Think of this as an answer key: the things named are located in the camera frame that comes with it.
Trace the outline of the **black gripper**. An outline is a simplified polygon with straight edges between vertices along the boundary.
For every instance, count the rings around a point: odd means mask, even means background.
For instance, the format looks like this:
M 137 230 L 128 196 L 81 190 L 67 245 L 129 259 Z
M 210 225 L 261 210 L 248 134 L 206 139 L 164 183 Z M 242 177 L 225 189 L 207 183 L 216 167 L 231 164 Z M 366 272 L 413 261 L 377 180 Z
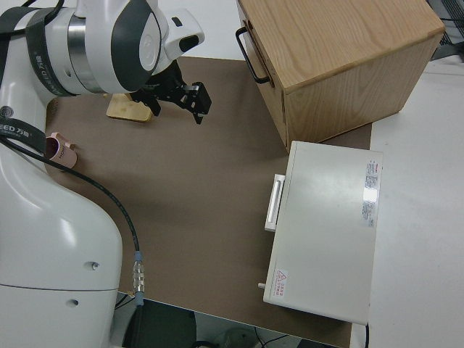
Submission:
M 186 85 L 177 62 L 172 62 L 162 72 L 152 75 L 139 90 L 130 93 L 130 97 L 134 102 L 142 102 L 150 108 L 155 117 L 161 112 L 158 100 L 181 105 L 193 115 L 197 125 L 202 123 L 212 105 L 202 82 Z

